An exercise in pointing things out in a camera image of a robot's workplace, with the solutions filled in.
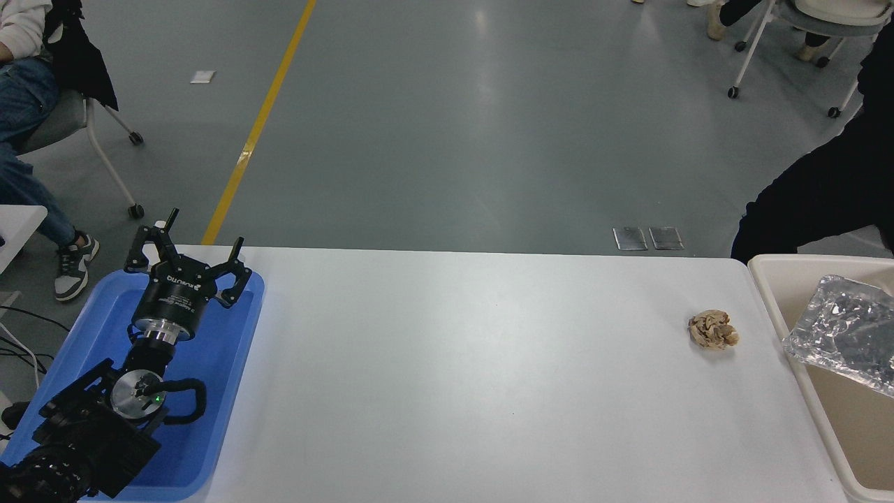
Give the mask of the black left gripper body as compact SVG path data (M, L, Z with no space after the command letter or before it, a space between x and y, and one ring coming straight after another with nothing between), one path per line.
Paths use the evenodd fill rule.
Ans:
M154 265L131 324L147 330L151 321L166 321L182 330L198 330L205 309L217 295L217 278L230 273L221 263L210 266L189 256L175 256Z

